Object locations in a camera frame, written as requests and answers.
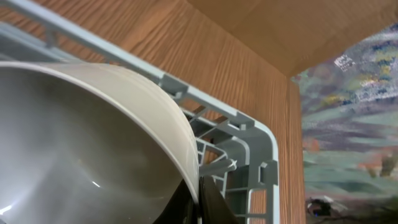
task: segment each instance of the wood grain surface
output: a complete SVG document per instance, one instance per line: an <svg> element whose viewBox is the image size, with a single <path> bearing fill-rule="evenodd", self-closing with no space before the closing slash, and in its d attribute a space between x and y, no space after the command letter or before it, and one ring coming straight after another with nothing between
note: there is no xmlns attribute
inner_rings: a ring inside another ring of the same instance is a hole
<svg viewBox="0 0 398 224"><path fill-rule="evenodd" d="M281 223L305 223L299 89L283 74L184 0L35 1L267 125L279 145ZM0 18L44 38L15 12L1 8ZM104 62L58 38L63 50ZM254 196L258 210L264 199Z"/></svg>

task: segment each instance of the dish rack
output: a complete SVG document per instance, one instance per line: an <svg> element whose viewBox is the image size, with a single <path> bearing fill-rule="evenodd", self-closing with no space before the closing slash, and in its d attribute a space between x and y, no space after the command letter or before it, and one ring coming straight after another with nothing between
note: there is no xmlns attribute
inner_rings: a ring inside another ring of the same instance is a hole
<svg viewBox="0 0 398 224"><path fill-rule="evenodd" d="M278 147L269 128L32 1L2 0L0 5L46 28L42 41L0 22L0 60L83 62L57 47L55 34L60 33L101 54L108 62L117 62L147 77L177 102L189 120L197 140L200 174L214 178L239 222L279 224ZM198 106L188 110L183 103L187 100ZM208 119L209 111L221 116ZM211 161L205 159L209 152L213 155Z"/></svg>

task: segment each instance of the colorful abstract painting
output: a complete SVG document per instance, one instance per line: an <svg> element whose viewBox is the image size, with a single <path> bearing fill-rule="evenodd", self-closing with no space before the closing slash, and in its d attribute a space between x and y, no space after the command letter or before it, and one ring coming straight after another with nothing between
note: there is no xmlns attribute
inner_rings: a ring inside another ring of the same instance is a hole
<svg viewBox="0 0 398 224"><path fill-rule="evenodd" d="M398 195L398 24L292 80L307 196Z"/></svg>

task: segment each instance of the ceramic bowl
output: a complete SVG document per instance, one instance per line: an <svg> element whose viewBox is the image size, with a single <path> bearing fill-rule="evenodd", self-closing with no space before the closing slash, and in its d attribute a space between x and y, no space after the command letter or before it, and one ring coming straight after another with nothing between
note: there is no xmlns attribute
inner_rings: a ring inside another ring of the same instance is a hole
<svg viewBox="0 0 398 224"><path fill-rule="evenodd" d="M0 62L0 219L152 223L184 179L192 129L148 79L106 64Z"/></svg>

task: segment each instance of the brown cardboard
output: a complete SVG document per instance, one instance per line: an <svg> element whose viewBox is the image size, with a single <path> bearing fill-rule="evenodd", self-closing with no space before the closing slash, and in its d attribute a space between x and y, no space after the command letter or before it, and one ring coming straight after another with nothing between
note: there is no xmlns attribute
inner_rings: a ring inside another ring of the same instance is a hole
<svg viewBox="0 0 398 224"><path fill-rule="evenodd" d="M292 77L398 22L398 0L187 0Z"/></svg>

